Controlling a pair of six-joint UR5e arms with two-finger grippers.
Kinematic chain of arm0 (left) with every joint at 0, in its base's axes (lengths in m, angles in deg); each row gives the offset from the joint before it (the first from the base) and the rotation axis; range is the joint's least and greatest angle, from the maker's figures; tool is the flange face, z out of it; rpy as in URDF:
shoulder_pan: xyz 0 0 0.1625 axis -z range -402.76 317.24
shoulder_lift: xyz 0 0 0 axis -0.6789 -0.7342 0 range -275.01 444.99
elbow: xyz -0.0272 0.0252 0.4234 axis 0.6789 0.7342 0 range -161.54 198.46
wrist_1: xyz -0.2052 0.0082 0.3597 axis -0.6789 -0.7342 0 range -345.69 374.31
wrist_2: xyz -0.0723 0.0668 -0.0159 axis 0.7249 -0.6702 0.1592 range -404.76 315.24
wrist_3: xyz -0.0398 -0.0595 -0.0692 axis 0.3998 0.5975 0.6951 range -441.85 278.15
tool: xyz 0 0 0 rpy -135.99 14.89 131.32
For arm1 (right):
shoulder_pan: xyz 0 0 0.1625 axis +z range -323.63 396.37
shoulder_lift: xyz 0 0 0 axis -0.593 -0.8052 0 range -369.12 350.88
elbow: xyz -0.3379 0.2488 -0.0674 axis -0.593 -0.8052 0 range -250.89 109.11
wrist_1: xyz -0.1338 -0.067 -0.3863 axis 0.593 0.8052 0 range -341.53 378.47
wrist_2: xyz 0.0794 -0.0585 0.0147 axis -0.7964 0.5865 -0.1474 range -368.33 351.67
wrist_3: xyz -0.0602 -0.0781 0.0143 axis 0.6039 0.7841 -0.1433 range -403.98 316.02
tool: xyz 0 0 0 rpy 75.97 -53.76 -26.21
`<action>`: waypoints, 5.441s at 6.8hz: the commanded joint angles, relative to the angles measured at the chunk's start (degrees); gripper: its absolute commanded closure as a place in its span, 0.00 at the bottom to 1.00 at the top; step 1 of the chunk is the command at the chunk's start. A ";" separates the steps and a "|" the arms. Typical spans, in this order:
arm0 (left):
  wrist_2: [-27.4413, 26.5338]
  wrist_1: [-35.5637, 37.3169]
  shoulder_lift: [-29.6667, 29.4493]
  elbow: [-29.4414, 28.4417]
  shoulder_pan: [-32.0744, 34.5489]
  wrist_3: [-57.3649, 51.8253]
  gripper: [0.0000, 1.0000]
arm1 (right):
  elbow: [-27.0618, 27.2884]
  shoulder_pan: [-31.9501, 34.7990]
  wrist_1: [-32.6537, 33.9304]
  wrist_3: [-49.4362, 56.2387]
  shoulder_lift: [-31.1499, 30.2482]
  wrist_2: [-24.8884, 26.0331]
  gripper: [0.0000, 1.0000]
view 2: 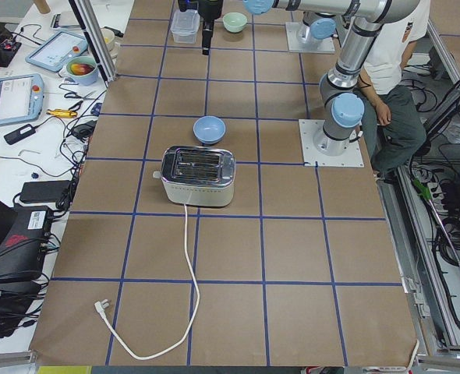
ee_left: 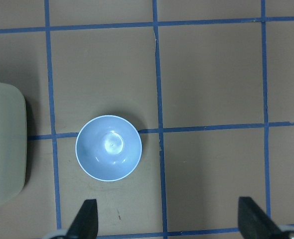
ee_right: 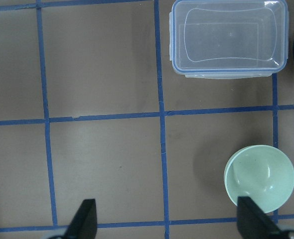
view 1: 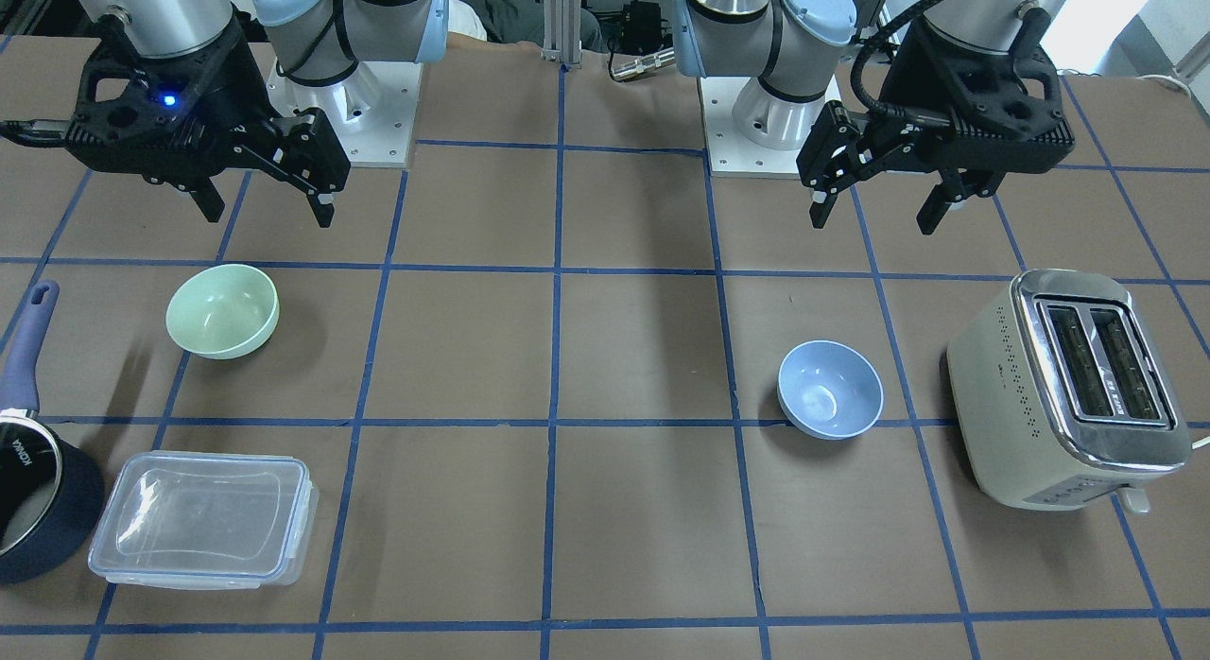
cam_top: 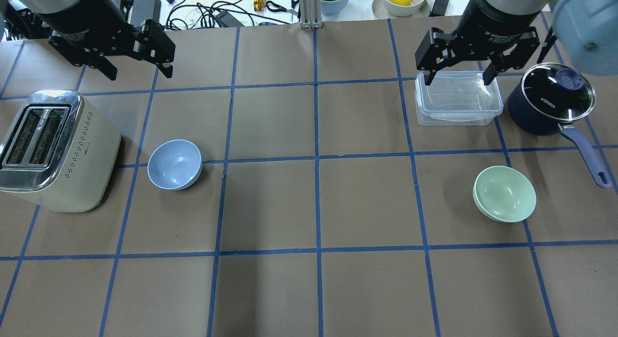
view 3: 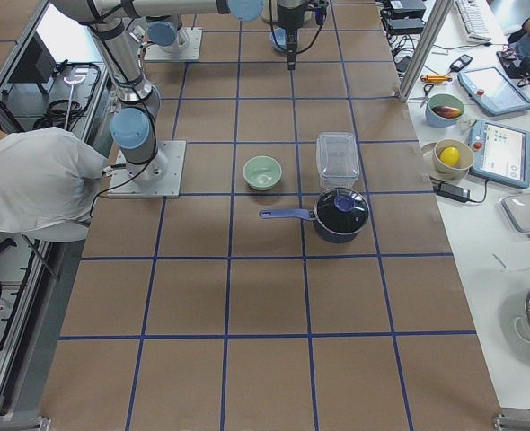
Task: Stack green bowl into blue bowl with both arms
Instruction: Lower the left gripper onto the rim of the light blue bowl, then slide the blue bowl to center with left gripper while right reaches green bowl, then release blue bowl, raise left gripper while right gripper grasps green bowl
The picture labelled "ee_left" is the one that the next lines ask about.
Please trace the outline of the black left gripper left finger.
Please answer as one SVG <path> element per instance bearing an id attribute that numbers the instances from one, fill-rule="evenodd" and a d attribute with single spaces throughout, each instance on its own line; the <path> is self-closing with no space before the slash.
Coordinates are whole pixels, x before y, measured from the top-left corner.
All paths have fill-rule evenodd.
<path id="1" fill-rule="evenodd" d="M 46 234 L 44 239 L 96 239 L 98 235 L 98 206 L 96 199 L 87 199 L 67 230 Z"/>

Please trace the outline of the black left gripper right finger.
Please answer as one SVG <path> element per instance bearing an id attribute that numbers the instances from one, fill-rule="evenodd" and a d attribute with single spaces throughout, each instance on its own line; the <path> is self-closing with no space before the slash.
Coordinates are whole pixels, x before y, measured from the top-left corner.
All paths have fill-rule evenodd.
<path id="1" fill-rule="evenodd" d="M 239 197 L 237 222 L 244 239 L 294 239 L 294 226 L 276 225 L 251 197 Z"/>

